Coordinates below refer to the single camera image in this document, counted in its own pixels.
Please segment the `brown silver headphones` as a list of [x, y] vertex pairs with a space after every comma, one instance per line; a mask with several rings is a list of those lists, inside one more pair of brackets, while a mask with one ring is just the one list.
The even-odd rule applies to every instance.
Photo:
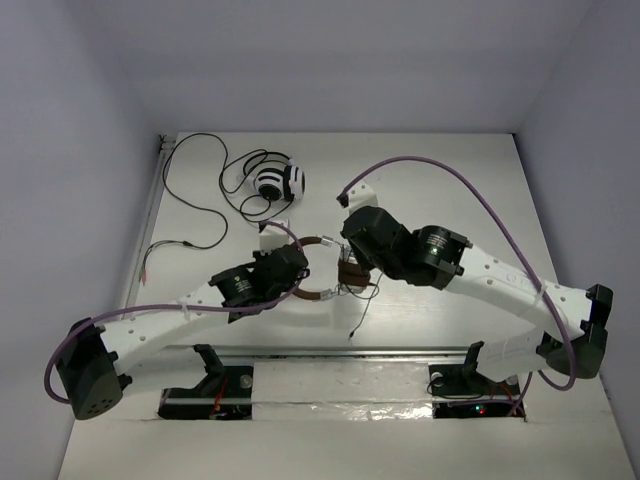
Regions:
[[307, 236], [299, 239], [302, 247], [321, 245], [324, 247], [337, 247], [337, 286], [333, 289], [321, 291], [309, 291], [298, 287], [293, 295], [304, 301], [326, 301], [339, 293], [357, 295], [363, 293], [369, 287], [373, 287], [371, 273], [356, 259], [352, 248], [340, 241], [327, 236]]

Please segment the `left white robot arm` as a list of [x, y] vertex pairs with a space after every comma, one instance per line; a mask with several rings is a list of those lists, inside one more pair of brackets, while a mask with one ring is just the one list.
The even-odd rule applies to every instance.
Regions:
[[295, 245], [255, 253], [253, 261], [214, 275], [173, 302], [76, 322], [47, 370], [57, 372], [75, 418], [93, 419], [131, 391], [133, 370], [142, 361], [202, 330], [274, 308], [308, 274], [308, 261]]

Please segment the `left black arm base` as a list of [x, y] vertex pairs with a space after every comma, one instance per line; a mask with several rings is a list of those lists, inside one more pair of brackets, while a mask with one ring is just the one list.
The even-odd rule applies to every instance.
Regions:
[[254, 367], [225, 366], [210, 345], [193, 347], [204, 364], [204, 377], [192, 388], [162, 392], [157, 415], [163, 420], [251, 420]]

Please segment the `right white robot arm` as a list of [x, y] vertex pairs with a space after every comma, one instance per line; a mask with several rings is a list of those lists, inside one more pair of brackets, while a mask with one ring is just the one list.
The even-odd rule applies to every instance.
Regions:
[[479, 300], [532, 324], [532, 330], [497, 343], [478, 341], [467, 351], [467, 370], [498, 382], [551, 369], [579, 379], [598, 375], [608, 339], [613, 292], [587, 290], [529, 276], [466, 237], [439, 226], [409, 231], [386, 210], [363, 206], [349, 213], [342, 237], [358, 263], [417, 287]]

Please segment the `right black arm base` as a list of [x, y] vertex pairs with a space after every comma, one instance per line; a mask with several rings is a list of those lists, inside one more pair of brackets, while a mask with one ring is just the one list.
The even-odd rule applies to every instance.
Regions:
[[513, 385], [496, 382], [477, 372], [483, 346], [483, 342], [473, 343], [462, 363], [429, 367], [426, 391], [436, 419], [526, 418], [518, 381]]

